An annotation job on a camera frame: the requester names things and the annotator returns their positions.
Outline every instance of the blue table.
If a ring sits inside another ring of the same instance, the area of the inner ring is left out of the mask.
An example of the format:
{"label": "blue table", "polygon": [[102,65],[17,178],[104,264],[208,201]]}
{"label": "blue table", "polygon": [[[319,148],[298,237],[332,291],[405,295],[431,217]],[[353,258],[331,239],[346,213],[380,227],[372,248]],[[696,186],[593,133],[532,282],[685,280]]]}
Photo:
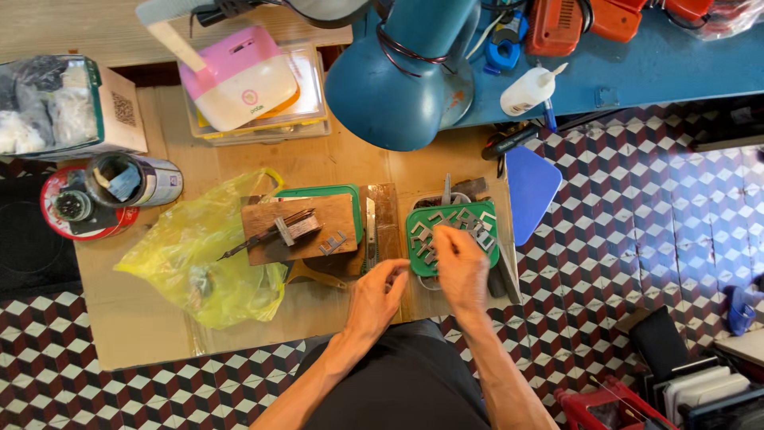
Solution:
{"label": "blue table", "polygon": [[[353,24],[353,36],[374,36],[379,22],[373,12]],[[483,10],[472,44],[490,23]],[[584,34],[568,57],[520,57],[517,67],[499,76],[483,72],[481,48],[472,57],[475,98],[472,107],[455,127],[516,121],[542,116],[537,106],[523,116],[508,116],[499,107],[501,93],[529,68],[536,58],[550,70],[568,62],[557,77],[552,96],[555,114],[609,110],[692,99],[739,96],[764,92],[764,24],[721,41],[701,42],[671,24],[659,10],[643,12],[639,32],[628,44],[612,42],[596,34]],[[598,106],[595,93],[617,98],[618,106]]]}

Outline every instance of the person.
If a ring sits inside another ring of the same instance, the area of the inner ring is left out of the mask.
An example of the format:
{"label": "person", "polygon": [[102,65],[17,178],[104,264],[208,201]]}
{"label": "person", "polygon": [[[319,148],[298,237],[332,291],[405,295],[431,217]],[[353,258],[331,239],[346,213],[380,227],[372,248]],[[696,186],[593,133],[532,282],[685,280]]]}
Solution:
{"label": "person", "polygon": [[351,293],[345,328],[308,347],[296,380],[250,430],[557,429],[485,313],[488,259],[464,230],[436,226],[439,281],[483,388],[430,320],[388,328],[407,259],[379,263]]}

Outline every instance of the orange power tool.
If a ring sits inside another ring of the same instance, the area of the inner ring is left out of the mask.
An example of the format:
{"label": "orange power tool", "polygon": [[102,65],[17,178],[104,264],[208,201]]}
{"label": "orange power tool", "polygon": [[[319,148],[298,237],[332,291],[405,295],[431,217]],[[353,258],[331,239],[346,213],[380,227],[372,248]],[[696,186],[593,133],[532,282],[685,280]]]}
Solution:
{"label": "orange power tool", "polygon": [[694,21],[707,14],[713,0],[589,0],[593,18],[584,16],[581,0],[536,0],[528,19],[526,54],[564,57],[575,49],[587,19],[591,32],[626,43],[636,34],[647,2]]}

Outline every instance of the lamp base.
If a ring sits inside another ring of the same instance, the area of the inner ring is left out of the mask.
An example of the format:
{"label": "lamp base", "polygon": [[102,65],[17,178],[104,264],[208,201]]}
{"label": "lamp base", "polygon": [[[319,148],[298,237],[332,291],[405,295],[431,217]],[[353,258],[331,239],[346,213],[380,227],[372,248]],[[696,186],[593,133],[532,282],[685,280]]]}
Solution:
{"label": "lamp base", "polygon": [[447,129],[461,119],[472,106],[475,94],[475,79],[472,66],[464,58],[449,59],[446,63],[455,73],[450,74],[443,67],[443,82],[445,83],[445,108],[440,120],[440,129]]}

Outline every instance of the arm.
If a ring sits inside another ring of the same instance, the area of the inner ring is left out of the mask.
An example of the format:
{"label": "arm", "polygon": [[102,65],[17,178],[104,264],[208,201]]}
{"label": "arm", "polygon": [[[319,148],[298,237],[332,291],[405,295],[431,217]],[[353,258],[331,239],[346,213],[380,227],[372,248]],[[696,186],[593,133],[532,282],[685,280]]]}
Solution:
{"label": "arm", "polygon": [[463,230],[435,227],[440,285],[480,374],[491,426],[557,429],[539,397],[504,350],[485,314],[488,258]]}
{"label": "arm", "polygon": [[250,430],[303,427],[330,391],[377,343],[398,310],[409,260],[385,260],[353,285],[345,329],[321,357],[250,426]]}

